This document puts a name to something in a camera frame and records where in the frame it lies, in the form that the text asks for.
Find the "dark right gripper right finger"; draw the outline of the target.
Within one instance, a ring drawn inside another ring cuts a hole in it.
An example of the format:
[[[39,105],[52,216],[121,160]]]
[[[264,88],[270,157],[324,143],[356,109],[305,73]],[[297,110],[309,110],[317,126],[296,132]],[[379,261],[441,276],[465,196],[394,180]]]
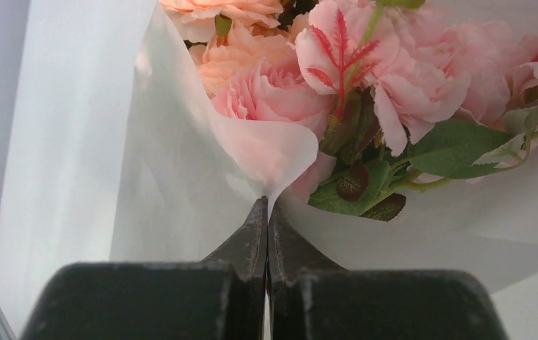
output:
[[[273,339],[506,339],[486,289],[463,271],[350,271],[295,230],[268,222]]]

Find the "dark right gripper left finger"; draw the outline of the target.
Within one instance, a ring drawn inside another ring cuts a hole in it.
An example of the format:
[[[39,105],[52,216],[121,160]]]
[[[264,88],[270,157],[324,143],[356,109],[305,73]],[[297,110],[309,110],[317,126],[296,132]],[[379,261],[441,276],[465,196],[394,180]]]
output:
[[[23,339],[261,339],[268,202],[199,262],[73,263],[46,284]]]

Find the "translucent white wrapping paper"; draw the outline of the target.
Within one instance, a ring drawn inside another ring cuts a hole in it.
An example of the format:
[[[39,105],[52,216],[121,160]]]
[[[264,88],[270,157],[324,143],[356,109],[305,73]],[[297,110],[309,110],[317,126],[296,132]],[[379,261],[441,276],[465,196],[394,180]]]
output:
[[[288,196],[316,150],[304,127],[219,117],[155,1],[33,1],[0,207],[10,328],[63,266],[199,261],[262,195],[348,269],[460,269],[491,293],[538,274],[538,154],[377,222]]]

